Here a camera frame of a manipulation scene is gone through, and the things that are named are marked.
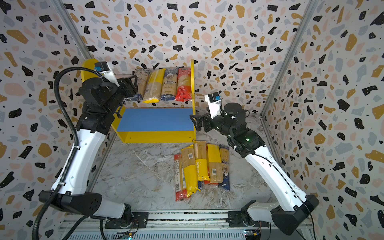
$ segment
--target wall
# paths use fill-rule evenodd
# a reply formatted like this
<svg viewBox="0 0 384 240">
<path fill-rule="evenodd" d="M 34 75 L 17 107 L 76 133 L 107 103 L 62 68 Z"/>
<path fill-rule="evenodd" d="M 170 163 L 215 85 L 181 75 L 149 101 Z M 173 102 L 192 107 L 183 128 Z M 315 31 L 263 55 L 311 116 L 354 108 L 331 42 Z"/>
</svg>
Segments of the wall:
<svg viewBox="0 0 384 240">
<path fill-rule="evenodd" d="M 24 240 L 31 238 L 42 206 L 38 194 L 50 189 L 72 145 L 53 94 L 54 76 L 84 58 L 50 2 L 1 1 L 0 7 L 0 238 Z M 66 75 L 60 84 L 74 124 L 83 101 L 76 96 L 79 74 Z M 42 239 L 53 239 L 63 218 L 49 208 L 41 223 Z"/>
<path fill-rule="evenodd" d="M 263 107 L 306 8 L 304 0 L 64 2 L 91 54 L 113 61 L 116 74 L 189 66 L 194 58 L 197 109 L 207 107 L 204 94 L 220 91 L 225 102 L 254 113 Z M 153 105 L 175 104 L 191 105 Z"/>
<path fill-rule="evenodd" d="M 384 239 L 383 11 L 319 1 L 266 116 L 320 239 Z"/>
</svg>

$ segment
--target gold spot pattern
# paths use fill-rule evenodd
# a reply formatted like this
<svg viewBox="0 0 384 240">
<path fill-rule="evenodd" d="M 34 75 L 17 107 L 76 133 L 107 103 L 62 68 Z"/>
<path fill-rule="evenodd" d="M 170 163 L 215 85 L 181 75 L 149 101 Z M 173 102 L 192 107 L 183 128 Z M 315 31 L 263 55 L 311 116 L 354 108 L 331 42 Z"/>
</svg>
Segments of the gold spot pattern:
<svg viewBox="0 0 384 240">
<path fill-rule="evenodd" d="M 258 73 L 256 75 L 256 80 L 261 81 L 261 80 L 263 80 L 264 76 L 265 76 L 265 73 Z"/>
<path fill-rule="evenodd" d="M 384 154 L 377 151 L 377 150 L 372 150 L 371 153 L 366 153 L 365 154 L 366 158 L 384 163 Z"/>
<path fill-rule="evenodd" d="M 324 111 L 326 111 L 327 113 L 332 113 L 333 111 L 336 111 L 336 108 L 324 107 Z"/>
<path fill-rule="evenodd" d="M 289 31 L 286 30 L 286 31 L 283 33 L 283 35 L 280 37 L 280 39 L 283 40 L 283 41 L 286 41 L 286 40 L 288 39 L 288 33 L 289 33 Z"/>
<path fill-rule="evenodd" d="M 194 14 L 195 14 L 195 16 L 198 17 L 198 18 L 199 18 L 199 17 L 204 17 L 204 18 L 207 17 L 204 13 L 201 13 L 201 12 L 198 12 L 198 11 L 195 11 Z"/>
<path fill-rule="evenodd" d="M 194 39 L 197 39 L 197 40 L 200 39 L 200 37 L 199 37 L 199 31 L 198 31 L 197 29 L 195 29 L 195 30 L 193 31 L 192 37 L 193 37 Z"/>
<path fill-rule="evenodd" d="M 244 13 L 245 13 L 245 7 L 241 6 L 241 5 L 236 5 L 236 11 L 237 11 L 237 16 L 239 18 L 243 18 L 244 17 Z"/>
<path fill-rule="evenodd" d="M 360 204 L 358 202 L 355 203 L 355 206 L 359 210 L 359 212 L 363 212 L 364 211 L 364 209 L 362 208 L 362 206 L 360 206 Z"/>
<path fill-rule="evenodd" d="M 176 17 L 176 13 L 172 13 L 172 20 L 173 20 L 173 22 L 177 22 L 178 21 L 178 19 Z"/>
<path fill-rule="evenodd" d="M 323 136 L 321 133 L 318 133 L 316 136 L 313 137 L 313 142 L 316 145 L 322 144 L 325 142 L 325 136 Z"/>
<path fill-rule="evenodd" d="M 108 15 L 104 14 L 104 13 L 101 13 L 101 12 L 98 12 L 98 11 L 93 11 L 93 14 L 95 14 L 96 17 L 108 17 Z"/>
<path fill-rule="evenodd" d="M 21 43 L 26 44 L 28 42 L 28 39 L 19 30 L 8 30 L 7 34 Z"/>
<path fill-rule="evenodd" d="M 383 70 L 384 65 L 379 65 L 375 70 L 372 72 L 372 78 L 378 78 L 380 76 L 381 71 Z"/>
<path fill-rule="evenodd" d="M 124 16 L 124 22 L 125 22 L 125 27 L 128 27 L 129 26 L 129 17 Z"/>
<path fill-rule="evenodd" d="M 212 56 L 211 56 L 211 58 L 216 57 L 216 55 L 218 55 L 218 54 L 221 53 L 222 51 L 223 51 L 223 50 L 222 50 L 221 48 L 214 50 L 214 51 L 212 52 Z"/>
<path fill-rule="evenodd" d="M 177 53 L 174 56 L 170 57 L 169 59 L 170 60 L 176 60 L 177 59 Z"/>
<path fill-rule="evenodd" d="M 331 204 L 328 206 L 326 215 L 327 215 L 328 219 L 333 219 L 336 217 L 335 212 L 333 210 L 333 206 Z"/>
<path fill-rule="evenodd" d="M 344 7 L 342 7 L 340 12 L 339 12 L 339 16 L 337 18 L 337 23 L 341 23 L 341 21 L 343 20 L 343 13 L 344 13 Z"/>
<path fill-rule="evenodd" d="M 41 143 L 37 151 L 42 157 L 48 157 L 52 154 L 52 149 L 46 143 Z"/>
<path fill-rule="evenodd" d="M 47 89 L 46 88 L 40 91 L 39 101 L 42 102 L 44 106 L 47 106 Z"/>
<path fill-rule="evenodd" d="M 356 92 L 355 89 L 348 90 L 348 92 L 347 92 L 347 99 L 350 98 L 353 94 L 355 94 L 355 92 Z"/>
<path fill-rule="evenodd" d="M 303 72 L 303 75 L 300 78 L 303 79 L 303 78 L 311 78 L 311 77 L 312 77 L 312 73 L 310 73 L 310 72 Z"/>
<path fill-rule="evenodd" d="M 324 48 L 324 52 L 327 51 L 330 47 L 332 47 L 334 41 L 332 40 L 325 48 Z"/>
<path fill-rule="evenodd" d="M 343 182 L 343 181 L 340 180 L 340 179 L 337 181 L 337 183 L 338 183 L 338 185 L 336 186 L 336 188 L 337 188 L 337 189 L 340 189 L 340 190 L 341 190 L 341 189 L 344 187 L 344 185 L 345 185 L 345 182 Z"/>
<path fill-rule="evenodd" d="M 355 34 L 351 33 L 348 37 L 347 45 L 345 46 L 346 51 L 351 51 L 355 44 L 358 42 Z"/>
<path fill-rule="evenodd" d="M 320 32 L 320 28 L 319 28 L 316 24 L 313 25 L 313 30 L 314 30 L 315 32 L 317 32 L 319 35 L 321 34 L 321 32 Z"/>
<path fill-rule="evenodd" d="M 269 17 L 268 17 L 268 24 L 273 22 L 273 15 L 270 14 Z"/>
<path fill-rule="evenodd" d="M 303 17 L 302 17 L 301 15 L 297 14 L 297 13 L 293 13 L 293 14 L 291 15 L 291 17 L 292 17 L 293 19 L 296 19 L 296 18 L 298 18 L 298 19 L 303 19 Z"/>
<path fill-rule="evenodd" d="M 138 52 L 139 52 L 139 50 L 132 49 L 131 51 L 128 52 L 129 58 L 133 58 L 135 56 L 135 54 L 138 53 Z"/>
<path fill-rule="evenodd" d="M 305 48 L 307 47 L 307 44 L 308 44 L 307 42 L 304 42 L 303 45 L 300 47 L 302 53 L 305 52 Z"/>
<path fill-rule="evenodd" d="M 220 21 L 219 27 L 223 27 L 224 22 L 225 22 L 225 17 L 221 17 L 221 21 Z"/>
<path fill-rule="evenodd" d="M 101 38 L 106 39 L 106 40 L 110 40 L 110 38 L 108 37 L 108 35 L 104 29 L 101 29 L 100 32 L 101 32 Z"/>
<path fill-rule="evenodd" d="M 353 167 L 351 171 L 355 178 L 359 178 L 359 169 L 357 167 Z"/>
<path fill-rule="evenodd" d="M 327 183 L 327 180 L 328 180 L 328 174 L 324 176 L 323 180 L 321 181 L 321 183 L 323 185 L 325 185 Z"/>
<path fill-rule="evenodd" d="M 384 104 L 377 106 L 377 107 L 374 107 L 372 109 L 372 113 L 375 116 L 375 119 L 380 119 L 381 116 L 384 114 Z"/>
<path fill-rule="evenodd" d="M 12 53 L 10 53 L 10 52 L 5 52 L 4 55 L 9 59 L 9 61 L 10 61 L 11 64 L 12 64 L 12 66 L 17 67 L 17 63 L 16 63 L 15 59 L 13 58 Z"/>
</svg>

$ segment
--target pasta package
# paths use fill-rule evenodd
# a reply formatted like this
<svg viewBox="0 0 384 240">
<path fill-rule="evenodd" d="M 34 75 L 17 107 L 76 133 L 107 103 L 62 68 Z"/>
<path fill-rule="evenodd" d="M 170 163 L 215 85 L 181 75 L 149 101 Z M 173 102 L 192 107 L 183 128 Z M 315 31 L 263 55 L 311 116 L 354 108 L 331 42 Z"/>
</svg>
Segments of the pasta package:
<svg viewBox="0 0 384 240">
<path fill-rule="evenodd" d="M 181 154 L 174 155 L 175 160 L 175 192 L 176 202 L 187 197 L 187 186 L 185 184 L 184 170 Z"/>
<path fill-rule="evenodd" d="M 179 68 L 176 101 L 192 100 L 191 68 Z"/>
<path fill-rule="evenodd" d="M 177 74 L 179 68 L 167 68 L 164 73 L 161 101 L 175 100 L 177 92 Z"/>
<path fill-rule="evenodd" d="M 229 185 L 229 147 L 225 145 L 219 146 L 221 165 L 223 167 L 223 182 L 219 183 L 218 186 L 224 189 L 230 190 Z"/>
<path fill-rule="evenodd" d="M 221 164 L 220 150 L 217 145 L 207 144 L 209 179 L 211 183 L 223 182 L 223 166 Z"/>
<path fill-rule="evenodd" d="M 195 152 L 197 180 L 209 180 L 207 164 L 207 142 L 194 141 L 193 148 Z"/>
<path fill-rule="evenodd" d="M 181 158 L 184 168 L 185 184 L 187 186 L 187 197 L 190 197 L 200 189 L 197 186 L 197 173 L 193 145 L 181 150 Z"/>
<path fill-rule="evenodd" d="M 135 75 L 137 76 L 137 93 L 130 98 L 126 98 L 127 101 L 141 101 L 143 100 L 144 92 L 147 87 L 147 82 L 149 78 L 149 74 L 151 71 L 149 69 L 138 69 L 135 71 Z"/>
<path fill-rule="evenodd" d="M 161 86 L 163 84 L 165 68 L 151 73 L 144 93 L 143 103 L 158 103 L 161 97 Z"/>
</svg>

